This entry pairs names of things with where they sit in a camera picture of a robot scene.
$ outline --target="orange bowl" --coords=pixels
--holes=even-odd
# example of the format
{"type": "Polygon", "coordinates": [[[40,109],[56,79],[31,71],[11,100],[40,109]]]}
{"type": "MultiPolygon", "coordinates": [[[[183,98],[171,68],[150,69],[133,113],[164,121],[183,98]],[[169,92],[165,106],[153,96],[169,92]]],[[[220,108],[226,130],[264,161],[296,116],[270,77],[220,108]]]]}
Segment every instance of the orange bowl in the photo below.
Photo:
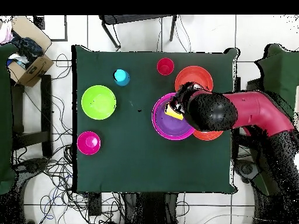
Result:
{"type": "Polygon", "coordinates": [[[223,131],[204,132],[204,131],[195,130],[193,135],[200,140],[210,141],[210,140],[214,140],[214,139],[218,138],[222,133],[223,133],[223,131]]]}
{"type": "Polygon", "coordinates": [[[178,91],[180,85],[187,82],[195,82],[208,91],[213,89],[213,80],[210,73],[199,66],[189,66],[179,72],[175,79],[175,91],[178,91]]]}

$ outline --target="lime green bowl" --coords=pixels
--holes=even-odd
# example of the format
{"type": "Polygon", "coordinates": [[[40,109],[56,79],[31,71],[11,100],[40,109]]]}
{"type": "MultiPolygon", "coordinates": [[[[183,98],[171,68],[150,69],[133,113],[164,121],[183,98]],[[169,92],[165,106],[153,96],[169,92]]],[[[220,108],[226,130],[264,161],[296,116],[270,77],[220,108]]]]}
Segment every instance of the lime green bowl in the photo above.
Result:
{"type": "Polygon", "coordinates": [[[114,93],[105,86],[96,85],[88,88],[81,99],[84,113],[94,120],[104,120],[111,116],[116,108],[114,93]]]}

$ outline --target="red cup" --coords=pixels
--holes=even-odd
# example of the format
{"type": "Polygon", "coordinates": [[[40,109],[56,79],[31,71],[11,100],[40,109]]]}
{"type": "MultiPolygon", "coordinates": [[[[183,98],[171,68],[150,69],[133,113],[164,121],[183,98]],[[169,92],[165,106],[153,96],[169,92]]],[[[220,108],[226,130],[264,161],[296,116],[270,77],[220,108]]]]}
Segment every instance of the red cup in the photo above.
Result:
{"type": "Polygon", "coordinates": [[[157,70],[163,76],[169,75],[174,68],[175,65],[170,58],[162,58],[157,63],[157,70]]]}

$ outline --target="purple bowl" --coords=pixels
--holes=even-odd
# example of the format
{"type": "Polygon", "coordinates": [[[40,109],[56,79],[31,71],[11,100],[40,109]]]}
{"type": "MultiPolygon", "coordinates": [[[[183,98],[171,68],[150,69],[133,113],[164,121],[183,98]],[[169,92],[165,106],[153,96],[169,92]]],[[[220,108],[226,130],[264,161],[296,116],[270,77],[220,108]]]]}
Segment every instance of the purple bowl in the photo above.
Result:
{"type": "Polygon", "coordinates": [[[152,124],[157,133],[169,140],[182,140],[192,135],[195,129],[185,119],[178,120],[165,114],[165,106],[175,93],[161,97],[152,111],[152,124]]]}

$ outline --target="floor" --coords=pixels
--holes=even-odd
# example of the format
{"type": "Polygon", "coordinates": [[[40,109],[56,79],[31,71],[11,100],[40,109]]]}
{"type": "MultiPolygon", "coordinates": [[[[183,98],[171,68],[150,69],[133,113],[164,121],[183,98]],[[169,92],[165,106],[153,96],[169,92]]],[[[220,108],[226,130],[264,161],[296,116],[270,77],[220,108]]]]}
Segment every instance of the floor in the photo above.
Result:
{"type": "MultiPolygon", "coordinates": [[[[64,16],[45,16],[44,32],[55,40],[65,40],[64,16]]],[[[289,50],[299,48],[299,20],[297,15],[182,15],[176,22],[179,38],[188,50],[189,45],[184,33],[182,23],[190,37],[192,52],[222,53],[230,47],[237,47],[241,55],[237,62],[237,76],[241,77],[242,89],[246,88],[246,82],[260,77],[257,66],[253,63],[262,58],[264,48],[269,43],[280,43],[289,50]]],[[[163,19],[163,51],[184,52],[184,48],[175,36],[173,42],[169,42],[171,29],[171,17],[163,19]]],[[[112,26],[108,27],[114,35],[112,26]]],[[[118,24],[115,26],[117,36],[121,42],[120,51],[156,51],[157,41],[161,26],[158,19],[145,20],[118,24]]],[[[101,27],[98,16],[67,16],[67,41],[53,41],[46,55],[54,64],[47,74],[56,78],[65,69],[61,76],[67,74],[71,65],[71,45],[77,44],[93,51],[115,51],[112,42],[101,27]]],[[[40,85],[26,88],[26,92],[33,102],[40,107],[40,85]]],[[[63,122],[68,128],[72,127],[72,75],[69,73],[62,79],[53,81],[53,95],[61,98],[65,104],[63,122]]],[[[25,132],[40,131],[40,112],[25,95],[25,132]]],[[[53,99],[53,102],[62,108],[62,103],[53,99]]],[[[53,140],[57,139],[64,129],[59,120],[60,113],[53,106],[53,120],[57,131],[53,130],[53,140]]],[[[64,144],[71,144],[70,135],[62,135],[64,144]]],[[[54,149],[61,146],[61,141],[54,142],[54,149]]],[[[56,154],[56,158],[62,156],[62,152],[56,154]]],[[[41,157],[41,145],[28,147],[27,153],[22,158],[41,157]]],[[[238,175],[233,176],[233,184],[238,192],[233,195],[211,193],[186,193],[185,201],[177,205],[179,224],[251,224],[254,212],[253,191],[250,185],[244,184],[238,175]]],[[[48,199],[45,195],[53,193],[55,186],[44,174],[31,179],[25,192],[25,214],[27,219],[33,219],[37,223],[44,218],[44,211],[48,211],[48,199]]],[[[183,201],[184,194],[179,195],[179,201],[183,201]]],[[[104,193],[103,200],[111,197],[111,193],[104,193]]],[[[64,220],[59,224],[87,224],[80,213],[74,209],[68,209],[62,202],[55,202],[51,215],[43,224],[57,224],[57,219],[64,214],[64,220]]],[[[110,210],[111,200],[105,202],[103,210],[110,210]]],[[[113,219],[118,220],[117,212],[113,219]]]]}

